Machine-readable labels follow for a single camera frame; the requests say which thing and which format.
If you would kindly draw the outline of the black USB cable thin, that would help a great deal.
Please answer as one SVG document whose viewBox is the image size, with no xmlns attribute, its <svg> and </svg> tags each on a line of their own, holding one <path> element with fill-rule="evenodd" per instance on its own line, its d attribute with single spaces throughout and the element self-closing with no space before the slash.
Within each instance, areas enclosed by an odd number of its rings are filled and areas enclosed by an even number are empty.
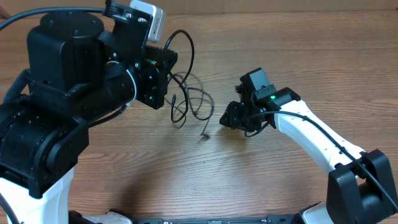
<svg viewBox="0 0 398 224">
<path fill-rule="evenodd" d="M 177 78 L 179 80 L 181 80 L 183 78 L 182 72 L 178 72 L 176 74 L 177 74 Z M 207 140 L 210 140 L 210 138 L 211 138 L 211 136 L 206 132 L 206 129 L 209 125 L 210 119 L 213 117 L 214 112 L 215 112 L 215 101 L 214 101 L 213 97 L 205 90 L 203 82 L 200 80 L 200 78 L 197 75 L 191 73 L 190 77 L 194 79 L 195 83 L 198 86 L 189 84 L 187 82 L 185 83 L 185 86 L 188 90 L 188 97 L 189 97 L 188 112 L 191 112 L 192 116 L 196 120 L 205 122 L 205 126 L 200 133 L 200 137 L 202 140 L 207 141 Z M 168 83 L 170 83 L 171 81 L 175 82 L 174 80 L 171 80 L 170 76 L 169 76 Z M 168 100 L 166 98 L 164 98 L 164 100 L 167 104 L 169 104 L 171 106 L 170 103 L 173 100 L 173 97 L 176 97 L 175 105 L 177 106 L 177 108 L 174 110 L 174 118 L 178 119 L 179 117 L 181 117 L 182 112 L 185 110 L 185 103 L 183 102 L 184 95 L 183 95 L 183 100 L 180 103 L 177 103 L 177 95 L 175 93 L 172 95 L 171 100 Z M 186 121 L 187 121 L 187 115 L 180 122 L 173 123 L 174 128 L 181 129 L 185 125 Z"/>
</svg>

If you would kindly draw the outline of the black USB cable thick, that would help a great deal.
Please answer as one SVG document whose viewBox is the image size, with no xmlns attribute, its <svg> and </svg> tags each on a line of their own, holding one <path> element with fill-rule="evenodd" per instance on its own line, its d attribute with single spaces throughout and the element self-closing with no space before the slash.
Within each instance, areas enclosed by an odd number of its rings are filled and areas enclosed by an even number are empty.
<svg viewBox="0 0 398 224">
<path fill-rule="evenodd" d="M 191 56 L 190 56 L 190 63 L 189 63 L 189 67 L 188 70 L 186 72 L 186 74 L 183 76 L 183 78 L 181 80 L 179 80 L 177 78 L 177 74 L 176 73 L 172 73 L 169 72 L 169 76 L 171 80 L 174 80 L 176 82 L 176 84 L 179 86 L 179 88 L 181 89 L 183 95 L 184 95 L 184 103 L 185 103 L 185 110 L 182 112 L 181 117 L 179 117 L 178 119 L 174 118 L 174 110 L 177 108 L 177 106 L 175 105 L 175 100 L 176 97 L 173 97 L 173 100 L 171 101 L 171 111 L 170 111 L 170 120 L 172 123 L 178 123 L 180 122 L 182 119 L 184 119 L 184 117 L 186 117 L 187 113 L 188 113 L 188 109 L 189 109 L 189 97 L 188 97 L 188 90 L 187 87 L 185 86 L 185 83 L 188 79 L 188 77 L 191 74 L 192 68 L 193 68 L 193 63 L 194 63 L 194 59 L 195 59 L 195 45 L 193 42 L 193 39 L 191 37 L 191 35 L 183 29 L 177 29 L 176 31 L 174 31 L 169 38 L 167 39 L 165 45 L 164 45 L 164 50 L 168 50 L 170 47 L 170 44 L 172 43 L 172 41 L 174 40 L 174 38 L 178 35 L 178 34 L 183 34 L 189 41 L 190 43 L 190 48 L 191 48 Z"/>
</svg>

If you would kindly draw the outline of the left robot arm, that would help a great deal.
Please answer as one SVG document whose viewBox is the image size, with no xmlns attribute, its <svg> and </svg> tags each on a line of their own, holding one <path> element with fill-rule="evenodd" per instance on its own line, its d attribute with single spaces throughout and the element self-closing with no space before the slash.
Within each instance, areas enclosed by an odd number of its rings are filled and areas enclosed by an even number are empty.
<svg viewBox="0 0 398 224">
<path fill-rule="evenodd" d="M 11 223 L 67 223 L 68 193 L 90 128 L 134 101 L 164 105 L 177 61 L 153 47 L 161 20 L 107 9 L 112 31 L 88 8 L 47 9 L 27 36 L 30 67 L 1 105 L 1 193 Z"/>
</svg>

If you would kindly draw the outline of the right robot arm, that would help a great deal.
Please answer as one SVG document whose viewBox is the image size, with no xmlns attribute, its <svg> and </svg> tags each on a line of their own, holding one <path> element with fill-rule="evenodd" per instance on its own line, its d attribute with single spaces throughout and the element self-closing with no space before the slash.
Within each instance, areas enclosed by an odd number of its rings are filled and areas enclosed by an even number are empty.
<svg viewBox="0 0 398 224">
<path fill-rule="evenodd" d="M 247 138 L 267 126 L 286 134 L 328 177 L 326 202 L 296 214 L 268 215 L 265 223 L 379 223 L 397 213 L 397 190 L 387 156 L 366 152 L 320 120 L 288 87 L 276 89 L 262 68 L 240 78 L 220 124 L 244 131 Z"/>
</svg>

